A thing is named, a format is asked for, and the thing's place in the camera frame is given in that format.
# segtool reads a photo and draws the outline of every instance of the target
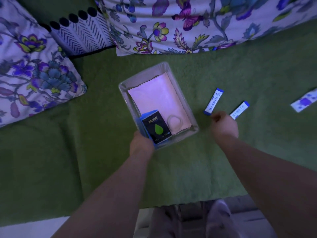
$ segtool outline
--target floral fabric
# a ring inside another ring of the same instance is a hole
[[[317,0],[95,0],[117,55],[227,48],[317,18]]]
[[[49,32],[15,0],[0,0],[0,127],[86,89]]]

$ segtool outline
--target plastic container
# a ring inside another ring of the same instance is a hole
[[[128,109],[133,117],[133,120],[135,122],[135,124],[137,125],[138,130],[141,132],[141,134],[145,137],[147,137],[146,131],[141,123],[141,120],[139,119],[141,117],[141,113],[137,108],[137,105],[134,103],[132,97],[129,95],[128,90],[135,88],[161,74],[167,73],[177,95],[178,98],[180,99],[181,104],[183,105],[183,108],[192,124],[192,126],[190,128],[181,130],[180,132],[172,135],[172,137],[170,137],[168,140],[163,141],[162,143],[159,143],[155,146],[155,149],[159,149],[162,147],[166,147],[168,145],[171,145],[173,143],[177,143],[195,133],[197,133],[199,131],[199,126],[196,122],[196,119],[192,113],[192,110],[190,109],[188,103],[185,100],[185,97],[182,93],[182,91],[180,90],[180,87],[171,71],[170,66],[168,65],[167,62],[162,62],[159,63],[151,68],[148,68],[134,76],[132,76],[131,78],[128,78],[127,80],[121,82],[119,84],[119,89],[120,92],[128,106]]]

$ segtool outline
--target floral pillow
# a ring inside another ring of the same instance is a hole
[[[218,50],[317,18],[317,0],[95,0],[117,55]]]
[[[0,127],[85,93],[49,32],[16,0],[0,0]]]

